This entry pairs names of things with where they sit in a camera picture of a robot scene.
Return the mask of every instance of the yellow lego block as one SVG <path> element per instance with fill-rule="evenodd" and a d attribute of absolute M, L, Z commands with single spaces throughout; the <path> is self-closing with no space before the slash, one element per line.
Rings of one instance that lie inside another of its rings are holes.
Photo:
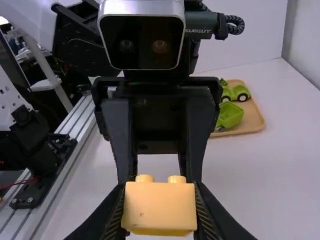
<path fill-rule="evenodd" d="M 184 176 L 154 182 L 144 174 L 128 181 L 121 227 L 137 235 L 183 237 L 196 231 L 195 185 Z"/>

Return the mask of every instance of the black cable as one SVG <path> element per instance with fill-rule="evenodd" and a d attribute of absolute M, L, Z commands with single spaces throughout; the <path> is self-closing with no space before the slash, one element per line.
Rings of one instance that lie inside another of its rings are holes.
<path fill-rule="evenodd" d="M 203 2 L 198 2 L 198 7 L 201 11 L 211 12 L 211 10 Z M 244 32 L 245 21 L 241 17 L 236 15 L 225 15 L 225 17 L 229 34 L 240 35 Z"/>
<path fill-rule="evenodd" d="M 232 35 L 240 35 L 245 30 L 245 21 L 235 15 L 226 15 L 226 23 L 228 25 L 228 32 Z"/>

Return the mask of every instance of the green toy car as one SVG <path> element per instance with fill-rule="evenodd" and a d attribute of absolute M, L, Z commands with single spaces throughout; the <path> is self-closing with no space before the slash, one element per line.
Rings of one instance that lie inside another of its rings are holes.
<path fill-rule="evenodd" d="M 228 82 L 223 78 L 221 78 L 220 83 L 223 88 L 223 93 L 220 100 L 221 103 L 226 101 L 245 102 L 249 98 L 251 98 L 251 93 L 249 89 L 244 85 L 239 84 L 230 88 L 228 86 Z"/>
<path fill-rule="evenodd" d="M 238 125 L 242 121 L 244 114 L 245 111 L 231 101 L 220 103 L 220 114 L 216 122 L 215 132 L 222 132 Z"/>

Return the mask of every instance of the white surface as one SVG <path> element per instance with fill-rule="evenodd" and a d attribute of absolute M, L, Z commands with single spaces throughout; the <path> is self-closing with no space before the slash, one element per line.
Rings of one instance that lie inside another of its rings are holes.
<path fill-rule="evenodd" d="M 42 92 L 42 91 L 49 91 L 52 89 L 55 89 L 57 86 L 61 84 L 61 79 L 58 78 L 55 85 L 53 85 L 48 79 L 44 79 L 41 81 L 37 81 L 35 84 L 33 84 L 30 89 L 32 92 Z"/>
<path fill-rule="evenodd" d="M 245 21 L 239 36 L 201 41 L 195 73 L 256 63 L 281 56 L 287 0 L 204 0 L 213 12 Z"/>
<path fill-rule="evenodd" d="M 294 0 L 285 41 L 286 60 L 320 89 L 320 1 Z"/>
<path fill-rule="evenodd" d="M 262 132 L 210 139 L 203 182 L 258 239 L 318 240 L 320 92 L 283 59 L 202 76 L 243 79 L 266 120 Z M 33 240 L 64 239 L 117 183 L 110 144 L 97 127 L 76 164 L 77 171 L 56 198 L 55 210 L 48 213 Z M 142 155 L 139 172 L 165 182 L 179 173 L 177 157 Z M 162 237 L 132 235 L 128 239 Z"/>
<path fill-rule="evenodd" d="M 8 23 L 8 20 L 5 19 L 3 16 L 0 16 L 0 25 L 7 24 L 7 23 Z"/>

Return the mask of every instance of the camera lens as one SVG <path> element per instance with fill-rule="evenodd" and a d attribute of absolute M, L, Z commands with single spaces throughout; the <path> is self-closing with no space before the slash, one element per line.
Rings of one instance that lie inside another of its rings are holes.
<path fill-rule="evenodd" d="M 130 40 L 122 40 L 119 49 L 123 53 L 132 53 L 134 51 L 134 43 Z"/>
<path fill-rule="evenodd" d="M 168 52 L 169 47 L 165 41 L 157 40 L 152 43 L 152 50 L 157 54 L 165 54 Z"/>

